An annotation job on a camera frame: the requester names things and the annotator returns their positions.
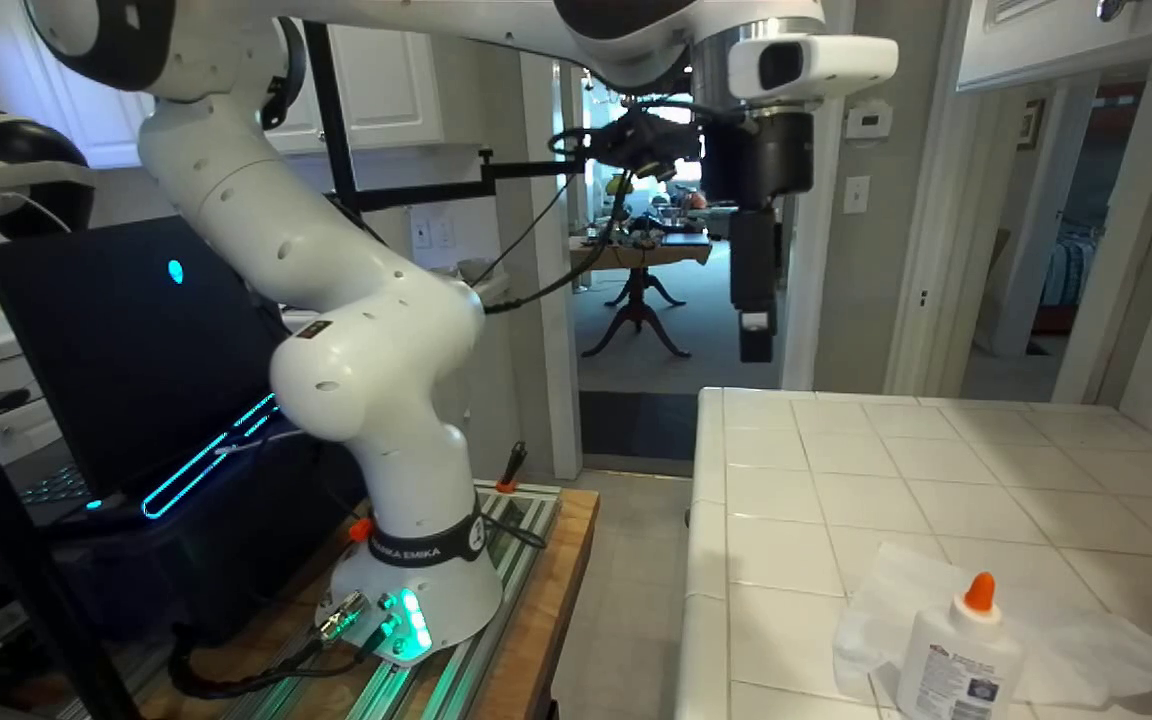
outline table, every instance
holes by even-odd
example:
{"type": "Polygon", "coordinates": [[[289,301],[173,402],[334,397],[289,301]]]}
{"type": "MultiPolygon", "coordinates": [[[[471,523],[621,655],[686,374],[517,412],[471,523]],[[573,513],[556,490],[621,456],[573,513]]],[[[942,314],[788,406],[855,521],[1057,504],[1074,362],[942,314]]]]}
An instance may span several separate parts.
{"type": "MultiPolygon", "coordinates": [[[[591,251],[591,244],[576,241],[573,264],[584,264],[590,251],[591,251]]],[[[621,333],[621,324],[632,324],[632,333],[640,333],[650,324],[673,358],[687,362],[687,353],[673,345],[656,308],[650,305],[650,289],[656,289],[673,308],[686,305],[686,301],[668,296],[661,275],[654,275],[654,264],[679,264],[679,259],[708,264],[708,251],[712,251],[712,244],[703,234],[668,234],[666,244],[609,244],[591,268],[628,268],[621,296],[609,301],[609,308],[615,308],[615,305],[625,305],[625,308],[611,315],[609,333],[584,358],[601,358],[611,345],[611,335],[621,333]]]]}
{"type": "MultiPolygon", "coordinates": [[[[598,492],[564,490],[560,513],[552,521],[550,543],[535,558],[527,584],[504,623],[501,648],[490,659],[485,683],[475,689],[471,717],[545,717],[552,695],[550,680],[556,673],[581,577],[591,550],[598,492]]],[[[210,677],[243,677],[269,670],[280,651],[296,643],[306,622],[323,598],[328,566],[343,550],[334,542],[310,568],[284,605],[253,622],[243,636],[225,648],[197,651],[191,664],[210,677]]],[[[289,709],[289,717],[343,717],[355,691],[366,689],[368,670],[348,677],[328,677],[306,683],[310,691],[289,709]]],[[[151,683],[141,695],[144,717],[230,717],[230,706],[180,695],[170,680],[151,683]]]]}
{"type": "Polygon", "coordinates": [[[1152,633],[1152,437],[1113,410],[703,387],[677,717],[897,720],[885,683],[832,680],[881,543],[1152,633]]]}

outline computer monitor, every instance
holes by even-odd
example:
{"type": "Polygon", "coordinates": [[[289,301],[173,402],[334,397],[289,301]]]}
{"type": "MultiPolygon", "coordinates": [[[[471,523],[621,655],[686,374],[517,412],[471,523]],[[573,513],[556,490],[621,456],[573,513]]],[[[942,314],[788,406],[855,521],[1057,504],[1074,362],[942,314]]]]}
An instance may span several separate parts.
{"type": "Polygon", "coordinates": [[[176,218],[0,244],[0,308],[92,496],[129,501],[269,397],[289,335],[176,218]]]}

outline white glue bottle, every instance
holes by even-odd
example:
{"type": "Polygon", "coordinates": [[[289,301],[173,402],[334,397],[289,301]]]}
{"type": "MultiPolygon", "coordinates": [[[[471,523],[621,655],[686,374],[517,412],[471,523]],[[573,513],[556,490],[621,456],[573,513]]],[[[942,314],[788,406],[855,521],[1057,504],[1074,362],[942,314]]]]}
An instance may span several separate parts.
{"type": "Polygon", "coordinates": [[[922,613],[900,664],[897,709],[913,720],[1004,720],[1024,651],[980,573],[948,613],[922,613]]]}

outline plastic bag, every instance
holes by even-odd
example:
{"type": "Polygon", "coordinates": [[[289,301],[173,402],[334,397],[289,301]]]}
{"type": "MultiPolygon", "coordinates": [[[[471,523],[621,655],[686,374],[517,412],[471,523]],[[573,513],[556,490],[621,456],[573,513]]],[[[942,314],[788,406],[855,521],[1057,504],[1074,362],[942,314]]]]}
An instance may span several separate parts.
{"type": "MultiPolygon", "coordinates": [[[[881,550],[832,641],[842,689],[862,691],[875,677],[897,695],[915,613],[948,613],[967,584],[952,566],[881,550]]],[[[1018,700],[1104,709],[1152,691],[1152,636],[1138,623],[1011,584],[1000,613],[1024,648],[1018,700]]]]}

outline white cabinet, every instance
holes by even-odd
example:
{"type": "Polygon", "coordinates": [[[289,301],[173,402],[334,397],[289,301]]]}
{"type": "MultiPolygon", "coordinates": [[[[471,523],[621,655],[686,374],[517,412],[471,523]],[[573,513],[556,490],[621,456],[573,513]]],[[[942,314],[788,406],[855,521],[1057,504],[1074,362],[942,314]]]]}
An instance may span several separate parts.
{"type": "MultiPolygon", "coordinates": [[[[334,62],[354,149],[485,141],[475,45],[380,30],[334,30],[334,62]]],[[[289,126],[269,133],[269,141],[280,154],[322,154],[323,130],[316,106],[310,77],[289,126]]]]}
{"type": "Polygon", "coordinates": [[[1152,0],[971,0],[959,89],[1152,62],[1152,0]]]}
{"type": "Polygon", "coordinates": [[[131,167],[151,101],[67,71],[35,42],[26,4],[0,0],[0,113],[51,126],[81,145],[92,167],[131,167]]]}

